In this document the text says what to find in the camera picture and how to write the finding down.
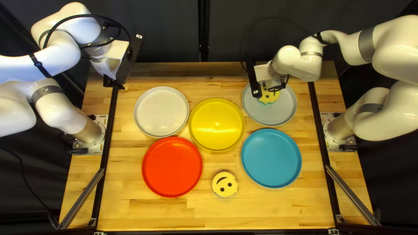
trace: wooden tabletop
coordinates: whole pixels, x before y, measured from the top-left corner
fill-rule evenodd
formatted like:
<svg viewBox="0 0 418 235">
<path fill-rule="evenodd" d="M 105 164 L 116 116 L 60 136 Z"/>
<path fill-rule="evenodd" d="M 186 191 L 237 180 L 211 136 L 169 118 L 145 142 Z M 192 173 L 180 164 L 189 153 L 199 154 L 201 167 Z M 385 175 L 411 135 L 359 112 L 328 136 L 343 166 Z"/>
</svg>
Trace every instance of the wooden tabletop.
<svg viewBox="0 0 418 235">
<path fill-rule="evenodd" d="M 324 169 L 316 136 L 308 85 L 291 77 L 288 84 L 297 96 L 295 116 L 275 127 L 288 134 L 302 155 L 298 178 L 281 189 L 256 184 L 245 173 L 240 151 L 245 139 L 265 128 L 250 119 L 242 108 L 241 95 L 248 84 L 247 75 L 237 62 L 209 63 L 141 63 L 136 64 L 119 91 L 115 123 L 107 164 L 98 230 L 246 230 L 303 229 L 334 226 L 325 182 Z M 148 147 L 157 139 L 145 136 L 133 119 L 133 107 L 146 90 L 169 86 L 182 92 L 190 111 L 202 100 L 220 97 L 235 103 L 243 112 L 246 130 L 241 143 L 226 152 L 199 148 L 204 160 L 202 176 L 196 187 L 175 199 L 162 198 L 151 192 L 141 175 L 141 163 Z M 322 76 L 315 82 L 319 109 L 343 112 L 334 63 L 325 61 Z M 93 69 L 87 82 L 82 110 L 86 114 L 107 114 L 111 89 L 102 87 L 102 78 Z M 187 125 L 176 135 L 191 141 Z M 357 153 L 330 153 L 331 165 L 357 196 L 371 209 Z M 98 170 L 101 156 L 73 156 L 60 219 L 73 205 L 83 188 Z M 211 190 L 213 176 L 219 170 L 233 173 L 239 183 L 238 193 L 219 199 Z M 366 223 L 360 213 L 337 186 L 341 214 L 353 223 Z M 71 227 L 87 224 L 91 217 L 92 193 Z"/>
</svg>

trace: red plate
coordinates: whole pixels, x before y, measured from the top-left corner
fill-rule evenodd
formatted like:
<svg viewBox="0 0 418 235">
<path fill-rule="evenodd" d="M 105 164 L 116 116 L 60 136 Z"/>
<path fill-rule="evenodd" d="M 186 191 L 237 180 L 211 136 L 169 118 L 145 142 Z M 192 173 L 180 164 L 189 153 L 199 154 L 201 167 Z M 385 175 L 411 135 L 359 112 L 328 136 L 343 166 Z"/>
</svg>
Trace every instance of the red plate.
<svg viewBox="0 0 418 235">
<path fill-rule="evenodd" d="M 163 197 L 179 197 L 194 188 L 202 174 L 202 156 L 190 141 L 166 137 L 155 142 L 142 161 L 148 188 Z"/>
</svg>

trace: blue plate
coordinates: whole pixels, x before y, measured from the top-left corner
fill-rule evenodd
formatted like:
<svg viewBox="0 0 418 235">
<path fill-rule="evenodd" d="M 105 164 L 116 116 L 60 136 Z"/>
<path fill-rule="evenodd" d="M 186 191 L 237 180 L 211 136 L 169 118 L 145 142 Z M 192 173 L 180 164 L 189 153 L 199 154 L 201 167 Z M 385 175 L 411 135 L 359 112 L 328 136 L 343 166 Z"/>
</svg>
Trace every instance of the blue plate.
<svg viewBox="0 0 418 235">
<path fill-rule="evenodd" d="M 261 129 L 251 134 L 242 146 L 241 161 L 248 176 L 267 188 L 291 184 L 302 166 L 295 141 L 276 129 Z"/>
</svg>

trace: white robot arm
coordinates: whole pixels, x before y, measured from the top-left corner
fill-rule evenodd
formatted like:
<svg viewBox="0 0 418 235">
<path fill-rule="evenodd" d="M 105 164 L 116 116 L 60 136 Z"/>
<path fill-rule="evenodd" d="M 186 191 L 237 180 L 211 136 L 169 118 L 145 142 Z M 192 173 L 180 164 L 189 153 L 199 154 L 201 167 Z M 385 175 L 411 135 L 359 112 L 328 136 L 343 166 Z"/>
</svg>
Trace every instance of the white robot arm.
<svg viewBox="0 0 418 235">
<path fill-rule="evenodd" d="M 42 48 L 48 32 L 56 23 L 81 14 L 90 12 L 81 3 L 69 3 L 35 23 L 31 28 L 32 36 Z M 101 128 L 75 108 L 58 83 L 50 77 L 68 70 L 79 61 L 79 44 L 101 44 L 109 40 L 94 18 L 75 18 L 59 25 L 45 49 L 26 56 L 0 56 L 0 137 L 35 125 L 35 114 L 29 105 L 33 102 L 49 126 L 61 129 L 83 143 L 97 141 L 102 134 Z M 114 40 L 110 44 L 85 50 L 100 74 L 116 79 L 128 46 L 126 41 Z"/>
<path fill-rule="evenodd" d="M 321 75 L 323 47 L 339 43 L 350 65 L 372 63 L 382 75 L 399 80 L 391 89 L 373 88 L 327 125 L 325 136 L 344 144 L 354 134 L 365 140 L 386 140 L 418 128 L 418 16 L 407 15 L 347 35 L 322 31 L 302 40 L 299 49 L 284 46 L 267 64 L 255 66 L 258 82 L 273 87 L 290 74 L 303 81 Z"/>
</svg>

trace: mounting plate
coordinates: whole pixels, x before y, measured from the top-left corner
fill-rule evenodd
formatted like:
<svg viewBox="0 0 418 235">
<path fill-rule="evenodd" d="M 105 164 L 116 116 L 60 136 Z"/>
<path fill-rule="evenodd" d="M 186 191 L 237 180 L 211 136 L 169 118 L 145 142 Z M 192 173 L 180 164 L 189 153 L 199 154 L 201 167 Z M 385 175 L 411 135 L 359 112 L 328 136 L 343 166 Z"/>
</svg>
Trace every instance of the mounting plate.
<svg viewBox="0 0 418 235">
<path fill-rule="evenodd" d="M 94 120 L 94 122 L 100 126 L 102 130 L 102 135 L 95 143 L 84 144 L 83 142 L 79 140 L 75 141 L 73 143 L 73 150 L 81 149 L 81 148 L 88 148 L 89 151 L 84 154 L 74 153 L 74 155 L 101 155 L 102 154 L 103 144 L 105 142 L 107 119 L 109 115 L 103 114 L 103 115 L 95 115 L 95 116 L 96 116 L 96 119 Z"/>
<path fill-rule="evenodd" d="M 342 113 L 341 112 L 321 112 L 321 121 L 322 121 L 324 130 L 326 129 L 326 125 L 329 123 L 329 120 L 332 120 L 338 117 L 338 115 L 340 114 Z M 325 135 L 326 148 L 328 149 L 328 152 L 355 152 L 355 150 L 340 150 L 339 148 L 340 145 L 345 145 L 345 146 L 356 145 L 356 140 L 354 139 L 354 136 L 346 139 L 343 142 L 335 142 L 335 141 L 333 142 L 332 140 L 329 140 L 327 138 L 326 132 L 324 132 L 324 135 Z"/>
</svg>

